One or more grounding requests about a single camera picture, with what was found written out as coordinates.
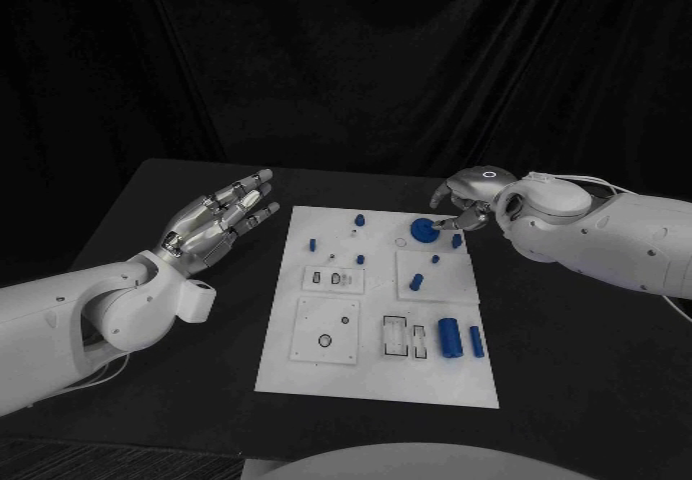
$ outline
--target table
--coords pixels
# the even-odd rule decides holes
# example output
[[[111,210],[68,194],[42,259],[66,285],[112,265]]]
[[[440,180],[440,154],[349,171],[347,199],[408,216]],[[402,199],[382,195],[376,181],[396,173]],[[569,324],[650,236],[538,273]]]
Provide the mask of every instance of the table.
[[[258,169],[148,160],[73,269],[153,248],[185,204]],[[0,432],[284,461],[366,444],[453,443],[595,478],[685,478],[692,325],[660,298],[525,259],[496,225],[467,244],[500,410],[254,392],[291,206],[430,212],[440,183],[274,171],[284,208],[197,277],[218,290],[208,322],[176,322],[111,382],[0,418]]]

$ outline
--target dark backdrop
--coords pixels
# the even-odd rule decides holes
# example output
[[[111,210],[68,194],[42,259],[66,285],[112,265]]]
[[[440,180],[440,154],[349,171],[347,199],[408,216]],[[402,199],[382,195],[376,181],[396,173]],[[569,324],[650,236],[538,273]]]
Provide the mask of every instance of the dark backdrop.
[[[427,176],[490,163],[686,198],[692,4],[414,5],[6,2],[3,283],[66,268],[148,157]]]

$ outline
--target blue round disc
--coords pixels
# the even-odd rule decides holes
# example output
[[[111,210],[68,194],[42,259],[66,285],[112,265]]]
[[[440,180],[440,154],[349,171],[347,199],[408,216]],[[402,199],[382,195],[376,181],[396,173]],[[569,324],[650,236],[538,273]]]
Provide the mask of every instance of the blue round disc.
[[[432,243],[440,237],[440,230],[432,228],[432,220],[418,218],[411,224],[411,235],[422,243]]]

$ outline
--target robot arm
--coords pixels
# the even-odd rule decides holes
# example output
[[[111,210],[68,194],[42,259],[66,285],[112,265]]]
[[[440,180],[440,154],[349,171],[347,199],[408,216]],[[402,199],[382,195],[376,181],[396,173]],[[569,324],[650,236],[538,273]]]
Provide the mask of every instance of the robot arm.
[[[603,201],[568,181],[587,178],[532,172],[518,180],[496,167],[461,170],[437,189],[431,207],[451,194],[464,213],[434,228],[480,228],[494,212],[529,259],[558,262],[623,288],[692,299],[692,204],[631,193]]]
[[[52,396],[114,359],[153,345],[176,316],[206,320],[216,292],[190,276],[213,266],[239,236],[280,206],[246,216],[267,196],[262,170],[173,217],[153,251],[127,262],[0,289],[0,416]],[[102,340],[85,346],[84,317]]]

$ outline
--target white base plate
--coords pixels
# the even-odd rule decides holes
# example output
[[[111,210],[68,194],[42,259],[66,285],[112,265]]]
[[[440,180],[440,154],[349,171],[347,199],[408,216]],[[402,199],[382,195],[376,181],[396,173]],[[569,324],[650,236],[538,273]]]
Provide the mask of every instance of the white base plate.
[[[353,223],[359,213],[366,219],[363,227]],[[448,256],[467,258],[463,257],[467,254],[466,241],[457,249],[451,247],[451,237],[458,232],[443,231],[440,239],[428,244],[412,238],[411,223],[421,217],[431,220],[447,218],[414,213],[294,207],[255,391],[499,408],[480,311],[473,303],[476,282],[469,278],[464,280],[469,286],[473,285],[467,304],[458,303],[457,297],[448,301],[399,299],[396,251],[428,252],[430,257],[440,255],[435,266],[448,261]],[[311,238],[317,240],[314,252],[310,251]],[[398,239],[405,240],[405,246],[398,246],[402,243],[401,240],[396,242]],[[363,265],[356,264],[358,255],[365,255]],[[307,266],[363,268],[365,294],[306,291]],[[359,302],[355,365],[290,359],[303,297]],[[407,317],[409,329],[414,325],[425,327],[425,360],[414,359],[412,354],[407,358],[383,356],[385,316]],[[447,317],[457,319],[461,332],[464,356],[456,359],[441,355],[437,321]],[[480,328],[484,358],[473,356],[469,335],[473,325]]]

